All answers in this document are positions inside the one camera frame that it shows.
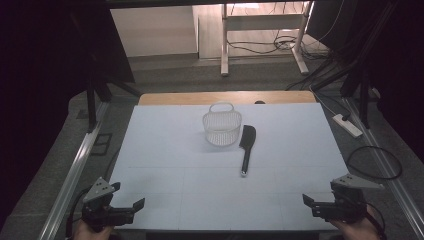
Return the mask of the dark curtain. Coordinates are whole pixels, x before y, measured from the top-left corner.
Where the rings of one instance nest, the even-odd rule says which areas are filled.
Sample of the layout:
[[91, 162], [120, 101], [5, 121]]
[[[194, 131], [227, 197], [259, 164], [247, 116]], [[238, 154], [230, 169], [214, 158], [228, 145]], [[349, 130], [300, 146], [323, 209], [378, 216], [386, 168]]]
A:
[[92, 77], [130, 82], [107, 0], [0, 0], [0, 227]]
[[424, 162], [424, 0], [316, 0], [307, 33], [349, 63], [389, 3], [393, 11], [341, 93], [353, 94], [366, 76], [385, 119]]

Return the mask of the white desk frame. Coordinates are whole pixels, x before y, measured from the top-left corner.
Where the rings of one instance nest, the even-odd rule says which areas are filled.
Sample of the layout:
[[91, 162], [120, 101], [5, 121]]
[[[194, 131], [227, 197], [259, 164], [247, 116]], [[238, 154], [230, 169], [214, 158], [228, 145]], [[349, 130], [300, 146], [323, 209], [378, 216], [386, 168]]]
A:
[[227, 5], [223, 4], [222, 14], [222, 48], [221, 48], [221, 75], [229, 75], [228, 40], [229, 31], [253, 30], [297, 30], [298, 35], [294, 43], [290, 44], [291, 52], [302, 75], [308, 75], [309, 70], [301, 54], [301, 43], [311, 12], [312, 1], [308, 1], [302, 13], [283, 15], [253, 15], [228, 16]]

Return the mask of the aluminium rail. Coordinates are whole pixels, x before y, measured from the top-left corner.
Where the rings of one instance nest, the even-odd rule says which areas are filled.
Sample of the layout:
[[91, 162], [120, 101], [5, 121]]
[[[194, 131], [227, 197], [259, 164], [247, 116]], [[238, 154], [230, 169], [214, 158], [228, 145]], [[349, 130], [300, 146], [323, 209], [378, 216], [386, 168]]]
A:
[[[359, 110], [354, 101], [350, 98], [343, 98], [342, 101], [351, 111], [352, 121], [363, 132], [363, 139], [365, 142], [369, 145], [379, 147], [380, 144], [373, 132], [370, 129], [367, 129], [360, 120]], [[378, 150], [374, 150], [374, 159], [377, 166], [379, 167], [379, 170], [383, 174], [386, 176], [391, 176], [395, 173], [394, 166], [389, 162], [386, 153], [380, 153]], [[392, 190], [395, 199], [403, 210], [412, 229], [414, 230], [418, 240], [424, 240], [424, 214], [419, 209], [418, 205], [413, 199], [413, 196], [409, 193], [400, 178], [389, 180], [388, 185]]]
[[94, 129], [90, 133], [85, 134], [37, 240], [55, 239], [65, 216], [66, 209], [72, 200], [73, 193], [90, 155], [91, 149], [94, 146], [94, 142], [103, 124], [103, 118], [108, 107], [109, 103], [101, 102], [99, 104], [99, 107], [95, 112], [95, 116], [98, 121], [95, 123]]

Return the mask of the person's left hand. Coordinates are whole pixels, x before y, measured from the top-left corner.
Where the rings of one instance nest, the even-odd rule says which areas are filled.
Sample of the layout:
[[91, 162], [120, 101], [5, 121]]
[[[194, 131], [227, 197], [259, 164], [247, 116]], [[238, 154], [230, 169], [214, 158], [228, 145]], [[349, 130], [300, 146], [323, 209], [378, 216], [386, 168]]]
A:
[[106, 226], [100, 232], [95, 232], [84, 221], [80, 220], [73, 233], [73, 240], [108, 240], [114, 228]]

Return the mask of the white table cover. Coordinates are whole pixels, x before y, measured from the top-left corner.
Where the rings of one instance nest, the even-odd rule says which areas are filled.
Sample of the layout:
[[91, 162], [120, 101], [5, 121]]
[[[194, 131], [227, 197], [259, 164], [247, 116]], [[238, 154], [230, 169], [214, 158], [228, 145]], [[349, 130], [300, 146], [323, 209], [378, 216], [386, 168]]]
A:
[[111, 179], [121, 185], [114, 206], [137, 199], [143, 230], [327, 230], [303, 195], [330, 201], [331, 180], [347, 172], [317, 103], [240, 105], [255, 127], [248, 172], [237, 144], [205, 138], [205, 105], [134, 108]]

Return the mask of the white power strip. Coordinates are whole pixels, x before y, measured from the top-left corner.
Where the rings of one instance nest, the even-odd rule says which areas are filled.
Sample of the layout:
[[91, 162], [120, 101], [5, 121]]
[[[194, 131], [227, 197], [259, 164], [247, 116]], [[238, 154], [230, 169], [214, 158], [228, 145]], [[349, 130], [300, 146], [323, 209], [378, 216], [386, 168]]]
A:
[[353, 138], [358, 138], [362, 135], [362, 131], [352, 124], [346, 116], [337, 114], [332, 119], [345, 131], [347, 131]]

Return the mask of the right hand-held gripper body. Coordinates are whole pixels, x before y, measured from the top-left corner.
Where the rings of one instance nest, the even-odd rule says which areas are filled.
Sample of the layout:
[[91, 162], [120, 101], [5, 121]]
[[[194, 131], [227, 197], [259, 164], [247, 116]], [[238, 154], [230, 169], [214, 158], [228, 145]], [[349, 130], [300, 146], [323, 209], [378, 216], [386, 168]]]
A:
[[352, 174], [346, 174], [331, 182], [337, 184], [335, 190], [331, 189], [335, 200], [333, 202], [316, 202], [313, 199], [315, 206], [311, 210], [314, 217], [355, 223], [362, 220], [367, 213], [363, 189], [384, 189], [382, 184]]

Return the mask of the person's right hand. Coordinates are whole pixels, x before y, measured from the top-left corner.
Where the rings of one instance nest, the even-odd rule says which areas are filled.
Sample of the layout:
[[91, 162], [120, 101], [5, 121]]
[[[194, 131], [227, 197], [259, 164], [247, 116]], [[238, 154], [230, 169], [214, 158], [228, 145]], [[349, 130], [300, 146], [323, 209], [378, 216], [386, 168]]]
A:
[[341, 232], [344, 240], [381, 240], [377, 228], [366, 218], [352, 224], [338, 220], [329, 223]]

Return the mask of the black spatula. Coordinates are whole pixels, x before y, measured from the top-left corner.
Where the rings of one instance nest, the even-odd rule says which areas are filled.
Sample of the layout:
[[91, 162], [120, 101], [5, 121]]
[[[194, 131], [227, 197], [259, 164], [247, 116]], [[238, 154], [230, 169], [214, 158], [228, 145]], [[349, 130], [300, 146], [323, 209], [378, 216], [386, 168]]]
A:
[[241, 175], [245, 177], [248, 172], [252, 147], [256, 140], [256, 129], [254, 126], [245, 125], [243, 127], [242, 138], [239, 147], [244, 150], [244, 157], [241, 167]]

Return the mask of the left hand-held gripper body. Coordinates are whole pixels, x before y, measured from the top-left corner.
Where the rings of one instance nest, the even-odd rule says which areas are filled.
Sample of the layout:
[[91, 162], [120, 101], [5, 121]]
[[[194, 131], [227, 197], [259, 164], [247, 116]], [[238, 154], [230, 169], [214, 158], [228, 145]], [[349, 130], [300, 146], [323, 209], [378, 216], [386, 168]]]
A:
[[114, 208], [110, 205], [115, 192], [99, 177], [83, 198], [82, 220], [95, 232], [106, 226], [122, 226], [133, 222], [133, 208]]

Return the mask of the black rectangular floor frame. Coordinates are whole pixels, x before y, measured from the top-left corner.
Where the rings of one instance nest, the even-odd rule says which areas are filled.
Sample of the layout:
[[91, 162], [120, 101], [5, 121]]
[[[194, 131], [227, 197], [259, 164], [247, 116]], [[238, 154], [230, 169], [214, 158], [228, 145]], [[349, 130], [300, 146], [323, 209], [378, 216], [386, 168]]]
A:
[[98, 134], [91, 149], [92, 156], [105, 156], [111, 144], [113, 134]]

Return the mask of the black tripod stand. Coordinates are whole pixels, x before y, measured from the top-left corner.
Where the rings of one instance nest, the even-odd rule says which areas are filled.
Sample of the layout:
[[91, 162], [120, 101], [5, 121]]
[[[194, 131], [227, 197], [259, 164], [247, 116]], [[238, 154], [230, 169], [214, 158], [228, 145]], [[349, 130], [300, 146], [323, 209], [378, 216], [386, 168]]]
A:
[[288, 85], [318, 91], [342, 79], [342, 97], [358, 92], [359, 117], [368, 123], [370, 57], [397, 0], [315, 0], [306, 32], [328, 48], [324, 62], [304, 79]]
[[108, 83], [136, 97], [142, 93], [129, 86], [135, 79], [110, 10], [107, 7], [71, 7], [69, 15], [84, 49], [83, 63], [88, 71], [88, 132], [91, 133], [98, 125], [95, 96], [101, 102], [111, 101]]

